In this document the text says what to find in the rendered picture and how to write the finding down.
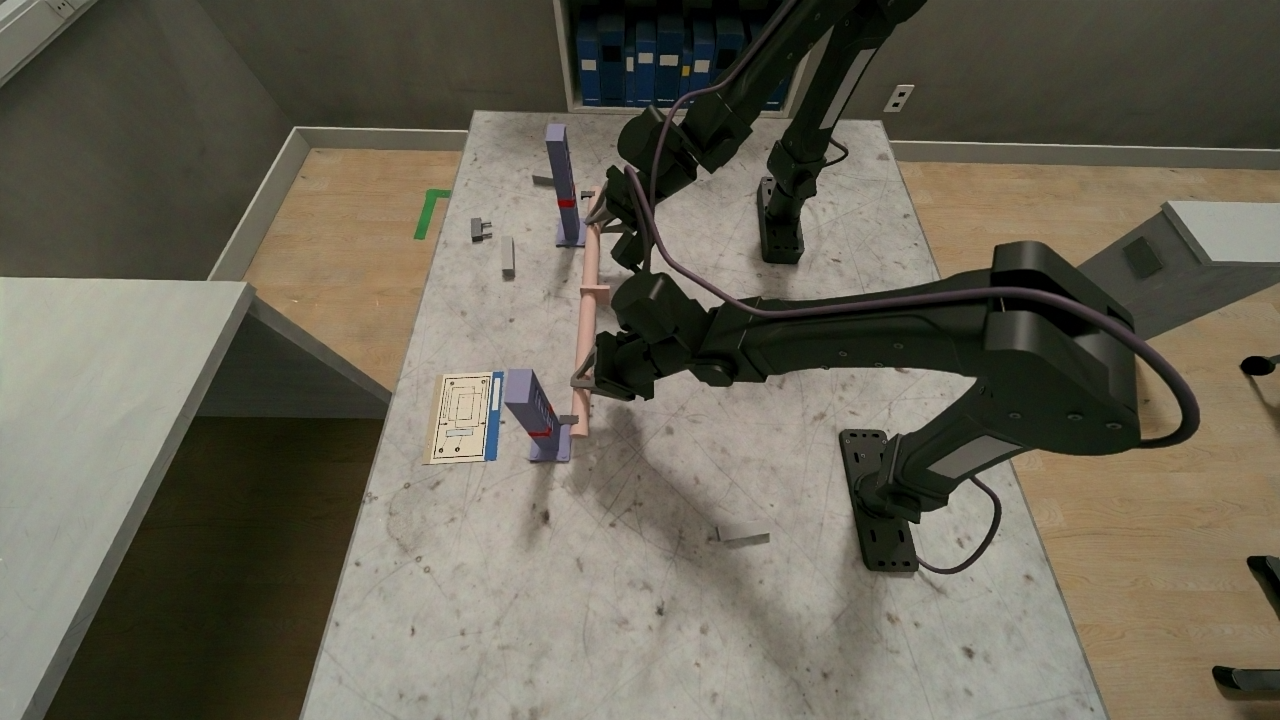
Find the long pink bar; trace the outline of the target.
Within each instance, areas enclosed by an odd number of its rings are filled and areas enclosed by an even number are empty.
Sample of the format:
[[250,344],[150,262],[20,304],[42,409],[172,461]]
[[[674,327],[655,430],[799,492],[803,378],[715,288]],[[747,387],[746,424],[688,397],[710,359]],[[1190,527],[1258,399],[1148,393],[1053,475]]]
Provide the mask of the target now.
[[[581,191],[581,200],[589,199],[588,214],[596,204],[602,193],[602,187],[593,186],[590,191]],[[580,284],[580,313],[579,337],[576,348],[575,372],[582,365],[594,345],[596,305],[611,305],[611,287],[598,284],[598,268],[600,252],[602,222],[596,222],[586,228],[585,252],[582,264],[582,284]],[[561,415],[559,425],[570,425],[570,437],[573,439],[586,439],[589,428],[591,389],[573,388],[571,415]]]

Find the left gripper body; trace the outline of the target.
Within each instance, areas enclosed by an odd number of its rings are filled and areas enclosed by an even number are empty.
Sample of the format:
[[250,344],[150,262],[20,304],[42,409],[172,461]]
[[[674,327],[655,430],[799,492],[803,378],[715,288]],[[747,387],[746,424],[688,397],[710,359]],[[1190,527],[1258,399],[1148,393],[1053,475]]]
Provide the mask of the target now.
[[[654,380],[664,378],[653,359],[650,346],[635,331],[596,334],[595,384],[612,395],[632,401],[654,398]],[[652,380],[652,382],[649,382]],[[644,384],[646,383],[646,384]]]

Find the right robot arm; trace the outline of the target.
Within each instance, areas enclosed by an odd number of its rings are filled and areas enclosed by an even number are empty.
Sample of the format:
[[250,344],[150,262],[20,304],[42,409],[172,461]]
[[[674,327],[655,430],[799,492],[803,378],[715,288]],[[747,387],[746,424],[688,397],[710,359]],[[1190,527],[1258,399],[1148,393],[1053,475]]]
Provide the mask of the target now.
[[[767,160],[773,177],[760,181],[765,252],[801,256],[801,209],[806,199],[817,196],[817,177],[826,165],[835,126],[884,40],[925,3],[785,0],[742,54],[705,87],[731,76],[724,88],[699,96],[678,126],[671,122],[655,192],[668,199],[684,190],[698,179],[699,164],[710,174],[724,167],[753,133],[750,126],[776,88],[835,26],[801,106]],[[620,158],[652,177],[666,119],[649,105],[628,120],[617,143]]]

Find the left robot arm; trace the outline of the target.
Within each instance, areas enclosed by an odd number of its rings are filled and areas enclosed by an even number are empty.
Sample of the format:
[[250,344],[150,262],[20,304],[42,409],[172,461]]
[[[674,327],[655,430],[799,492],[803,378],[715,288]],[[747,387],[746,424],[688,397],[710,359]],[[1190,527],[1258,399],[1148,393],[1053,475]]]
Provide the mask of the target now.
[[611,307],[622,331],[649,343],[663,375],[689,370],[710,387],[818,368],[977,378],[919,430],[890,441],[876,429],[838,434],[867,569],[918,571],[908,521],[947,506],[970,477],[1036,448],[1105,456],[1140,443],[1135,355],[1056,307],[1002,305],[989,290],[1060,295],[1135,334],[1132,313],[1033,240],[996,245],[991,268],[901,290],[737,299],[797,310],[774,316],[727,302],[707,313],[669,274],[648,270],[625,281]]

